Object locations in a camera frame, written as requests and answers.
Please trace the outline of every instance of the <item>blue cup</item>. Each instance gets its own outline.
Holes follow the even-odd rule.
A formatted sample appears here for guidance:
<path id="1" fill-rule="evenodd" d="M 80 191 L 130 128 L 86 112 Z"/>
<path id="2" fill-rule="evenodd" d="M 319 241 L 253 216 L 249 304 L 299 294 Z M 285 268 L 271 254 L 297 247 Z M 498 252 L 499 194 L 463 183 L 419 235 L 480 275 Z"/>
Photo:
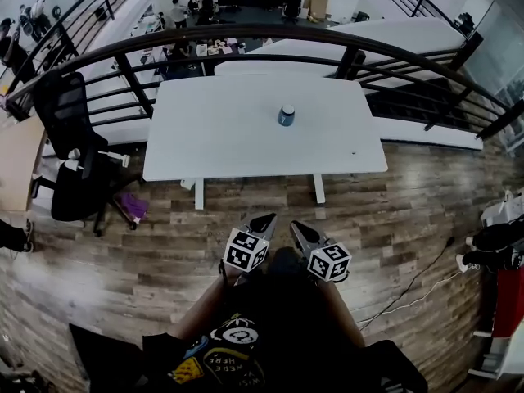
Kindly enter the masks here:
<path id="1" fill-rule="evenodd" d="M 278 114 L 278 123 L 283 127 L 289 127 L 295 119 L 295 108 L 292 105 L 284 105 Z"/>

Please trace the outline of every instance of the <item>cardboard box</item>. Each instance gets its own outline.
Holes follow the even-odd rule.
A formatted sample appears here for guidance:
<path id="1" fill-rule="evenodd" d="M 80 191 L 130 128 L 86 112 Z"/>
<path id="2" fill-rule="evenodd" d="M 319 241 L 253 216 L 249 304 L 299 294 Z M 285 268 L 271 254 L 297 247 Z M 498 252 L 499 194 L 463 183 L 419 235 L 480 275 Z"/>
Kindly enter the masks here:
<path id="1" fill-rule="evenodd" d="M 326 19 L 326 12 L 328 11 L 328 0 L 311 0 L 309 8 L 309 15 L 315 19 Z"/>
<path id="2" fill-rule="evenodd" d="M 304 0 L 304 5 L 302 7 L 304 9 L 309 9 L 311 7 L 311 0 Z"/>
<path id="3" fill-rule="evenodd" d="M 298 15 L 299 19 L 307 19 L 309 14 L 309 8 L 308 7 L 302 7 L 300 9 L 300 14 Z"/>

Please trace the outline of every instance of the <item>backpack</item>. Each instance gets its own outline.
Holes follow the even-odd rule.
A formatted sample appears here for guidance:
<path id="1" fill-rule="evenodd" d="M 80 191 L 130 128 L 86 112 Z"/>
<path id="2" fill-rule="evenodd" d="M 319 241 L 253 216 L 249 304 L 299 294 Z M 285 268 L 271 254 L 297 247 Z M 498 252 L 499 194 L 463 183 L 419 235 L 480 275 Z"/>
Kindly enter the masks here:
<path id="1" fill-rule="evenodd" d="M 206 11 L 213 10 L 213 0 L 202 0 L 202 9 Z"/>

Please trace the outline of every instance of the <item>black strap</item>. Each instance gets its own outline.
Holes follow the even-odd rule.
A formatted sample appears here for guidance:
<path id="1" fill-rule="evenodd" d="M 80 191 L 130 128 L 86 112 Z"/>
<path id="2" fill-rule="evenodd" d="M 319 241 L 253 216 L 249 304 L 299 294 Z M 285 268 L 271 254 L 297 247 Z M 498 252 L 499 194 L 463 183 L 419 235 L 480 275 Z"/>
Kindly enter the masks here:
<path id="1" fill-rule="evenodd" d="M 224 265 L 224 260 L 221 259 L 219 263 L 219 272 L 222 274 L 222 279 L 224 280 L 224 285 L 228 287 L 228 275 L 226 275 L 226 267 Z"/>

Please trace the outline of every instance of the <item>wooden floor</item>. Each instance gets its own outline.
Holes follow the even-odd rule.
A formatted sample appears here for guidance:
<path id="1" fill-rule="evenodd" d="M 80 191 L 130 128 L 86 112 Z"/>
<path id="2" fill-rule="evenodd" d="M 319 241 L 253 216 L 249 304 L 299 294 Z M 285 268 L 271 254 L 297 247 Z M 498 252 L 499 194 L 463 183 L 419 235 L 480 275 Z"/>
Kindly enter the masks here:
<path id="1" fill-rule="evenodd" d="M 279 214 L 273 248 L 291 245 L 292 219 L 317 224 L 346 244 L 353 262 L 339 288 L 357 321 L 398 296 L 456 236 L 399 303 L 408 304 L 456 271 L 454 256 L 479 229 L 482 209 L 504 189 L 524 187 L 524 169 L 495 145 L 482 153 L 384 147 L 389 171 L 325 177 L 324 207 L 315 205 L 306 177 L 223 179 L 206 184 L 204 211 L 193 209 L 192 194 L 178 183 L 132 187 L 150 202 L 135 232 L 113 211 L 100 239 L 90 226 L 39 219 L 38 252 L 19 254 L 14 262 L 8 251 L 0 254 L 0 328 L 9 338 L 4 347 L 60 391 L 85 391 L 67 324 L 139 345 L 142 335 L 165 331 L 218 274 L 231 227 L 261 210 Z M 138 169 L 142 151 L 135 154 L 132 167 Z M 491 314 L 487 280 L 482 272 L 459 275 L 425 301 L 375 320 L 364 331 L 366 341 L 392 339 L 431 391 L 451 391 L 482 351 L 472 331 Z"/>

